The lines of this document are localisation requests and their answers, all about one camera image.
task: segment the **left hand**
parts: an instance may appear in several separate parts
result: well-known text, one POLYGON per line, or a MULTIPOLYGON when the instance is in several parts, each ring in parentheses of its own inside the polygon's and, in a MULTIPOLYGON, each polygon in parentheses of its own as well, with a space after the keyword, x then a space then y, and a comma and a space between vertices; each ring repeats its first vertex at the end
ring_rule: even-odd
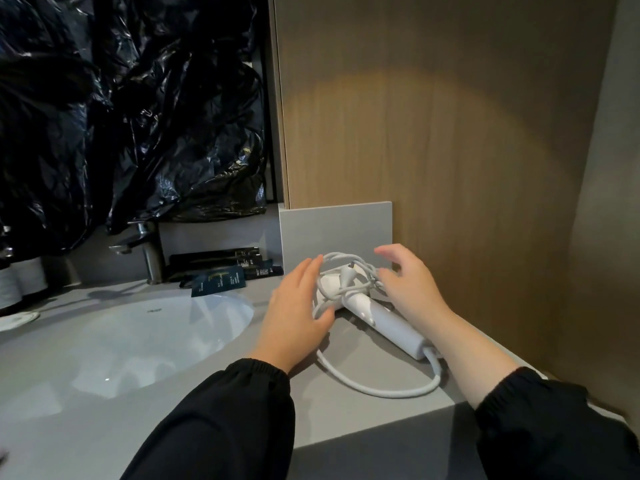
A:
POLYGON ((314 320, 311 315, 316 279, 323 257, 305 259, 273 291, 258 342, 249 358, 289 373, 315 351, 335 319, 333 309, 314 320))

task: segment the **black sleeve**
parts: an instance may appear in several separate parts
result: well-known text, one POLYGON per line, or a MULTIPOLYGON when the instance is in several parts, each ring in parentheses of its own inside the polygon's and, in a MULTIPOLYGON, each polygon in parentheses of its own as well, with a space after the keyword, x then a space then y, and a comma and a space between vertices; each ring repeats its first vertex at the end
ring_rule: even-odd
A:
POLYGON ((640 479, 636 436, 588 407, 584 387, 523 367, 484 399, 476 418, 490 480, 640 479))
POLYGON ((265 362, 238 360, 176 406, 122 478, 284 479, 294 429, 287 375, 265 362))

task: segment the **cabinet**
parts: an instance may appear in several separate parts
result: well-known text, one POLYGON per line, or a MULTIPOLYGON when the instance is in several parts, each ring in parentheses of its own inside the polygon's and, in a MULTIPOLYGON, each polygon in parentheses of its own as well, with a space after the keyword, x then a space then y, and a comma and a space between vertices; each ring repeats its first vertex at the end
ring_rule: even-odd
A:
POLYGON ((270 0, 285 204, 394 202, 452 308, 544 367, 617 0, 270 0))

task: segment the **white sink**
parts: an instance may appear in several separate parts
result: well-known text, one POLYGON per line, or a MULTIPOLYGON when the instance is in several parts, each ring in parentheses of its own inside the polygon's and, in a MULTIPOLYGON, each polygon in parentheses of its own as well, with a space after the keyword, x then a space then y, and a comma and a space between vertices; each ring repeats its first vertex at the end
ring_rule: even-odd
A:
POLYGON ((149 295, 2 334, 0 419, 49 416, 149 386, 221 350, 253 316, 240 296, 149 295))

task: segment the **hand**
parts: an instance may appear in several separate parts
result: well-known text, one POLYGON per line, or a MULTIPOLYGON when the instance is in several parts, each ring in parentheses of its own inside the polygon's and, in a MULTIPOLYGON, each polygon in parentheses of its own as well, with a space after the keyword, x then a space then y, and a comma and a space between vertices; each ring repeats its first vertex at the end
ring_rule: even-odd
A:
POLYGON ((305 259, 274 290, 258 343, 249 358, 268 362, 288 374, 319 347, 335 319, 332 308, 318 320, 311 316, 322 263, 322 255, 305 259))
POLYGON ((409 323, 420 327, 425 319, 450 312, 431 272, 418 256, 402 244, 380 246, 374 252, 402 268, 398 274, 380 268, 379 274, 391 302, 409 323))

